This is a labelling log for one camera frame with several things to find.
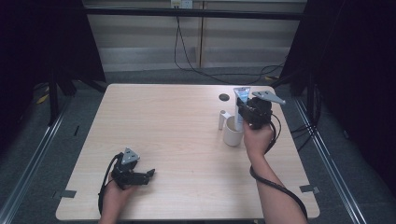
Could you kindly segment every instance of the wooden table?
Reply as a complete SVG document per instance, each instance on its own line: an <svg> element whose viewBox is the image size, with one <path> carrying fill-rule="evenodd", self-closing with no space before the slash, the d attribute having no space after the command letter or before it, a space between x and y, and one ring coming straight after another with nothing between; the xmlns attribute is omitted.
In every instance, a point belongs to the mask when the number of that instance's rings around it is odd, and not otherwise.
<svg viewBox="0 0 396 224"><path fill-rule="evenodd" d="M147 186L134 194L121 219L203 220L262 218L256 181L243 143L228 147L219 130L219 112L234 113L235 86L112 84L93 121L62 198L60 220L97 220L97 193L111 159L130 147L140 155L138 173L155 168ZM274 91L252 87L252 91ZM219 95L230 100L223 102ZM319 215L304 167L280 105L273 104L282 132L266 155L286 187Z"/></svg>

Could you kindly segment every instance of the white cup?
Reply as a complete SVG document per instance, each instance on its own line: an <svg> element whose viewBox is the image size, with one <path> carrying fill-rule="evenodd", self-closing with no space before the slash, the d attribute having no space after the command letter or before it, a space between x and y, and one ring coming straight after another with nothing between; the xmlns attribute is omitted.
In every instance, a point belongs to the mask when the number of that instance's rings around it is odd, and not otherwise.
<svg viewBox="0 0 396 224"><path fill-rule="evenodd" d="M230 147L236 147L239 144L241 144L241 140L242 140L242 136L244 135L244 132L240 132L235 129L234 116L231 116L229 113L225 112L224 110L221 110L219 117L219 129L223 128L224 120L225 120L225 128L223 135L224 143Z"/></svg>

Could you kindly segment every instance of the human arm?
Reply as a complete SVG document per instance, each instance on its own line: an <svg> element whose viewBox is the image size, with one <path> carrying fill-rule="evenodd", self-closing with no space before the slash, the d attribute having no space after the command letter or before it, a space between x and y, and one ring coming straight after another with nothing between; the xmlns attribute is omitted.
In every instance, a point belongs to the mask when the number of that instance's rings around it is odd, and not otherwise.
<svg viewBox="0 0 396 224"><path fill-rule="evenodd" d="M244 132L247 156L255 173L262 178L284 187L264 157L265 149L268 148L273 137L271 127L264 125L259 130L251 130L249 125L244 121ZM288 194L259 181L257 181L257 189L262 203L262 213L265 223L307 223L299 204Z"/></svg>
<svg viewBox="0 0 396 224"><path fill-rule="evenodd" d="M137 190L138 186L127 186L125 190L120 189L109 175L103 199L102 216L99 224L115 224L129 197Z"/></svg>

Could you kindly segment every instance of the wall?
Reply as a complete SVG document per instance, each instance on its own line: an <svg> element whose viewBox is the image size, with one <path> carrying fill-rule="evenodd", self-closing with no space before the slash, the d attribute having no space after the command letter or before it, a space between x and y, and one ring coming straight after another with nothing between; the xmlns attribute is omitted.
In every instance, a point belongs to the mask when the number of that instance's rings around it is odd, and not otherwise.
<svg viewBox="0 0 396 224"><path fill-rule="evenodd" d="M85 0L86 6L170 7L170 0ZM193 8L303 12L304 0L193 1ZM177 19L89 15L105 71L176 68ZM297 21L180 18L189 61L194 67L265 66L285 60ZM188 67L180 36L176 61Z"/></svg>

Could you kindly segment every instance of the forearm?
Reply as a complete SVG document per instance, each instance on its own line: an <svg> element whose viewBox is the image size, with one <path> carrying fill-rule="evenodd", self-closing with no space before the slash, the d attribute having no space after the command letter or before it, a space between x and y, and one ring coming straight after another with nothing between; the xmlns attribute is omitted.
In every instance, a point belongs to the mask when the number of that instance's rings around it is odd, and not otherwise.
<svg viewBox="0 0 396 224"><path fill-rule="evenodd" d="M253 170L258 176L283 187L282 182L263 156L249 156L249 158ZM257 188L266 223L306 223L300 206L289 195L259 181L257 182Z"/></svg>

